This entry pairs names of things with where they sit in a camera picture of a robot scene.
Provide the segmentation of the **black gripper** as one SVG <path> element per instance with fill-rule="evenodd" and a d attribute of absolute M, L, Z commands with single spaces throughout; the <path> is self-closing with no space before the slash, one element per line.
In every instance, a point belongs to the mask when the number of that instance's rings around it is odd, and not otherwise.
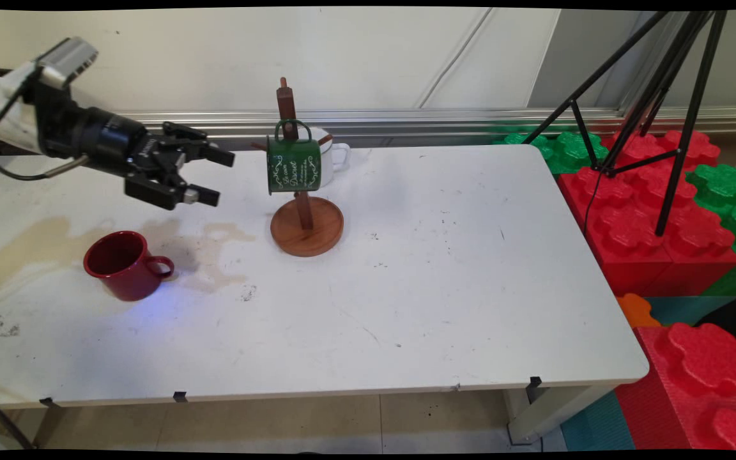
<path fill-rule="evenodd" d="M 96 107 L 84 110 L 84 154 L 87 167 L 123 179 L 125 195 L 165 210 L 178 204 L 216 207 L 221 193 L 178 176 L 175 151 L 182 163 L 207 160 L 231 168 L 236 155 L 208 140 L 208 134 L 181 123 L 164 122 L 162 134 L 142 123 Z"/>

